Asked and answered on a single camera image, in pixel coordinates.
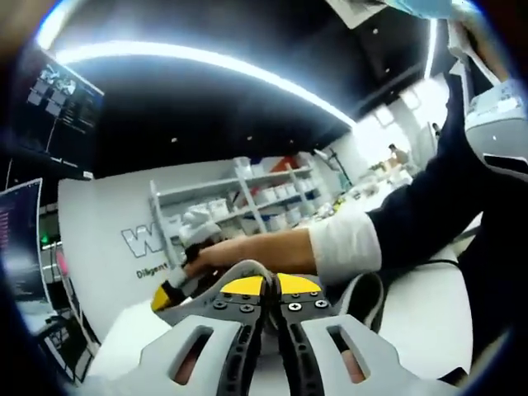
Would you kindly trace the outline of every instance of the dark jacket sleeve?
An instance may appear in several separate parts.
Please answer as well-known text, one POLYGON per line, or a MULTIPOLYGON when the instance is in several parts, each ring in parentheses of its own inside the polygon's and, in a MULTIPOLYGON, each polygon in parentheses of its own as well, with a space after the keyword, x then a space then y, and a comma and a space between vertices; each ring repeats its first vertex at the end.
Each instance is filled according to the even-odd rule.
POLYGON ((483 210, 488 171, 465 138, 460 78, 445 78, 450 99, 437 155, 411 185, 391 193, 368 214, 379 239, 382 267, 423 263, 483 210))

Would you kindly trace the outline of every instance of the computer monitor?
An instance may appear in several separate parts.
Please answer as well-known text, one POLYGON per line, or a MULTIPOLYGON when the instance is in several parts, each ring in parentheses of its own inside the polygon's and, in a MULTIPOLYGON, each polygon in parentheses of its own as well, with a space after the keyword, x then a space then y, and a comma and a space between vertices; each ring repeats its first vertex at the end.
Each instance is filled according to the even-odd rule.
POLYGON ((61 177, 91 179, 103 92, 30 45, 17 65, 2 142, 14 157, 55 168, 61 177))
POLYGON ((0 193, 0 262, 19 310, 33 317, 54 312, 40 264, 41 185, 37 179, 0 193))

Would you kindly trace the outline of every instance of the white shelf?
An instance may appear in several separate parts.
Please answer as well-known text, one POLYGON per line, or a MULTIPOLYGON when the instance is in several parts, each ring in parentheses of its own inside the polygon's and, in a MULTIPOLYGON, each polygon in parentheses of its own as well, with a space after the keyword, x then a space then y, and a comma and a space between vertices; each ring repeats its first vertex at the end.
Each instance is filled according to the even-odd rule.
POLYGON ((224 221, 228 221, 228 220, 234 219, 235 217, 244 216, 247 213, 251 213, 251 209, 250 208, 246 208, 246 209, 243 209, 243 210, 236 210, 236 211, 234 211, 234 212, 232 212, 230 214, 227 214, 224 217, 221 217, 219 219, 213 218, 213 220, 215 221, 215 223, 222 223, 224 221))
MULTIPOLYGON (((309 175, 312 171, 310 167, 295 169, 295 175, 309 175)), ((291 180, 290 172, 272 172, 262 176, 249 177, 245 179, 247 186, 254 187, 269 182, 289 182, 291 180)), ((159 204, 161 206, 177 204, 186 200, 193 200, 204 196, 214 196, 226 192, 229 189, 239 190, 240 181, 237 178, 220 179, 208 183, 196 184, 182 188, 174 188, 158 192, 159 204)))
MULTIPOLYGON (((310 167, 302 167, 300 169, 294 169, 293 173, 298 176, 309 175, 312 171, 310 167)), ((272 172, 266 175, 249 177, 246 179, 247 186, 254 187, 269 182, 291 182, 291 175, 289 171, 284 172, 272 172)))
POLYGON ((260 205, 257 205, 257 209, 258 210, 261 210, 261 209, 265 209, 269 206, 273 206, 273 205, 279 205, 283 202, 286 202, 287 200, 293 200, 295 198, 300 198, 300 194, 293 194, 292 196, 288 196, 286 198, 280 198, 279 200, 274 200, 272 202, 267 202, 265 204, 260 204, 260 205))
POLYGON ((226 190, 231 188, 240 188, 238 179, 220 179, 209 183, 160 191, 158 193, 159 204, 161 206, 177 204, 185 200, 193 200, 203 196, 213 196, 215 194, 226 192, 226 190))

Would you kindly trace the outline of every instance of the person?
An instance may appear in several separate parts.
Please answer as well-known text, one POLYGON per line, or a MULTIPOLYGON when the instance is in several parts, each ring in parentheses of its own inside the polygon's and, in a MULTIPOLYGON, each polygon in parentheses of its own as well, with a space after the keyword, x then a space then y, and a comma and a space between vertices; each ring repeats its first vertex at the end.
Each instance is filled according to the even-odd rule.
POLYGON ((436 122, 432 123, 432 128, 435 131, 435 138, 438 140, 440 138, 441 129, 436 122))
POLYGON ((314 274, 324 285, 337 285, 368 271, 424 263, 483 212, 473 242, 459 257, 475 360, 503 334, 521 301, 517 282, 526 256, 522 229, 528 224, 528 184, 493 172, 471 149, 464 130, 469 94, 462 82, 467 77, 477 96, 509 75, 485 30, 454 12, 451 0, 387 4, 418 17, 448 20, 457 67, 445 73, 450 98, 436 156, 411 185, 394 191, 377 210, 340 210, 306 229, 229 240, 201 251, 186 271, 193 276, 251 258, 270 271, 314 274))
POLYGON ((392 154, 394 154, 399 164, 407 165, 409 163, 409 155, 405 153, 403 150, 397 148, 396 144, 392 143, 389 146, 389 150, 392 154))

